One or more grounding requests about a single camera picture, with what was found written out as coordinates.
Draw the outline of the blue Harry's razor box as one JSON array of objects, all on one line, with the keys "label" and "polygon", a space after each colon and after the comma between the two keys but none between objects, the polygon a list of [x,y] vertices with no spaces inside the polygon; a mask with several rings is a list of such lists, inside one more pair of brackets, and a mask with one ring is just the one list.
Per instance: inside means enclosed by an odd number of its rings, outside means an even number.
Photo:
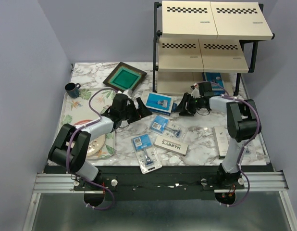
[{"label": "blue Harry's razor box", "polygon": [[141,95],[144,105],[152,112],[170,116],[177,108],[174,97],[144,90]]},{"label": "blue Harry's razor box", "polygon": [[225,94],[224,81],[220,73],[203,73],[203,80],[213,82],[211,84],[212,90],[215,95]]}]

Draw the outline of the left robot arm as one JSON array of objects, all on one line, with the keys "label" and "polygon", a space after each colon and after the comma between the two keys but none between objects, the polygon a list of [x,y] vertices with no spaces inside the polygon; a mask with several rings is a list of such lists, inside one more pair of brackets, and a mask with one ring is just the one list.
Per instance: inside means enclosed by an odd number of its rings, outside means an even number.
[{"label": "left robot arm", "polygon": [[98,119],[78,127],[64,124],[50,148],[48,159],[64,167],[68,173],[84,178],[89,189],[98,189],[101,186],[99,170],[86,160],[89,144],[102,135],[114,132],[123,121],[131,124],[152,115],[141,98],[136,98],[136,102],[137,105],[127,95],[118,93],[112,105]]}]

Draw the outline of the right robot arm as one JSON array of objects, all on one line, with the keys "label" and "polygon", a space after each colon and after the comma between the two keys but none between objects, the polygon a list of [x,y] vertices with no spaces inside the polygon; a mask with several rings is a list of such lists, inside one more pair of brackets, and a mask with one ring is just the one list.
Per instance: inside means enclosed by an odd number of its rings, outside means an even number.
[{"label": "right robot arm", "polygon": [[197,110],[205,108],[226,114],[227,131],[231,139],[227,154],[216,174],[216,184],[225,189],[240,178],[246,147],[261,132],[261,122],[253,100],[229,96],[227,91],[216,96],[212,84],[215,83],[202,81],[194,84],[191,88],[199,96],[184,93],[175,112],[180,116],[194,116]]}]

